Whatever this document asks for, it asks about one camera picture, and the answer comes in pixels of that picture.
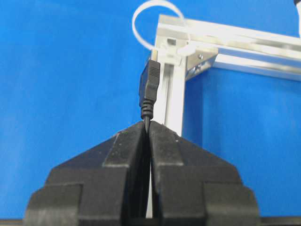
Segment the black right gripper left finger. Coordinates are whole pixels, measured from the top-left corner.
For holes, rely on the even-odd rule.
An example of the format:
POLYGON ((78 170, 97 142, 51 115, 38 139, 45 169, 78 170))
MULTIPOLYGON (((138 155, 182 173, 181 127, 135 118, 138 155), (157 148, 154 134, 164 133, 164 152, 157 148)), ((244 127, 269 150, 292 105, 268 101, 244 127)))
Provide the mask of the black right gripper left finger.
POLYGON ((143 122, 54 167, 27 205, 25 226, 123 226, 146 216, 149 152, 143 122))

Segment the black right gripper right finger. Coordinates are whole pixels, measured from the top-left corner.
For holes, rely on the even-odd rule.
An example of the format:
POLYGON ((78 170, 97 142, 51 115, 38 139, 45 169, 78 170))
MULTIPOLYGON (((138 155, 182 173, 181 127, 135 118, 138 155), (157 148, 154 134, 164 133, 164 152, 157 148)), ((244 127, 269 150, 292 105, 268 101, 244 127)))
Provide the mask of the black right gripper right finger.
POLYGON ((231 163, 152 121, 153 210, 162 226, 258 226, 253 191, 231 163))

